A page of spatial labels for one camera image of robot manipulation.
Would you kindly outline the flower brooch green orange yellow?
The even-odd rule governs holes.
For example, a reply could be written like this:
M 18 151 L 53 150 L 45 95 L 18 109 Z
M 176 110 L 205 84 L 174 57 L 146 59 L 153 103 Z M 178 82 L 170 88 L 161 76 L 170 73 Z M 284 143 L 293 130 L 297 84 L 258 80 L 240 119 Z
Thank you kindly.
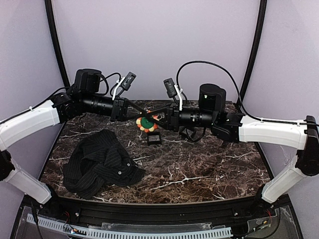
M 137 118 L 136 125 L 141 131 L 145 133 L 154 132 L 159 127 L 156 123 L 148 120 L 146 117 Z

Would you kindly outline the black pinstriped shirt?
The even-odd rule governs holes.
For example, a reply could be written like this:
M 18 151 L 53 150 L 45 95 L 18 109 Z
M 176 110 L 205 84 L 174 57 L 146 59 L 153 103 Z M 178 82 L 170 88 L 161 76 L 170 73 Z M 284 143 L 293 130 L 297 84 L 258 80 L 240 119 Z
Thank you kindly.
M 103 129 L 76 145 L 62 172 L 64 187 L 88 200 L 105 184 L 134 185 L 146 171 L 131 159 L 113 131 Z

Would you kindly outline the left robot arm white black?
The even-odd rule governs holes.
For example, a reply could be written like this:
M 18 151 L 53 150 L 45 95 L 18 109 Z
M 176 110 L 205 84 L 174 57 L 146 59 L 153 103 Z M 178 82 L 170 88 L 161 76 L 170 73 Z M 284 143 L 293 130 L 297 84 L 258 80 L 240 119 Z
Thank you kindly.
M 134 102 L 113 94 L 100 94 L 101 71 L 80 69 L 75 82 L 65 92 L 56 90 L 37 106 L 0 122 L 0 179 L 9 183 L 44 205 L 53 197 L 49 187 L 21 168 L 11 157 L 8 148 L 21 139 L 44 128 L 63 124 L 83 113 L 108 116 L 111 121 L 128 121 L 143 117 L 147 111 Z

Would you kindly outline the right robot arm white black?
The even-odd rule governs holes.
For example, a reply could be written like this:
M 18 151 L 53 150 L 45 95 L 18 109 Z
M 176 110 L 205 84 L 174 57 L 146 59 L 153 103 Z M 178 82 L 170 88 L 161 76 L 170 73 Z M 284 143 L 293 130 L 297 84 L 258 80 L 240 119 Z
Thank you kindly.
M 297 153 L 291 163 L 257 193 L 258 206 L 273 204 L 302 179 L 318 175 L 319 130 L 314 117 L 291 121 L 255 119 L 242 113 L 226 112 L 225 102 L 223 88 L 202 84 L 197 108 L 172 104 L 147 113 L 146 118 L 166 130 L 178 131 L 181 126 L 202 127 L 227 142 L 263 142 L 295 148 Z

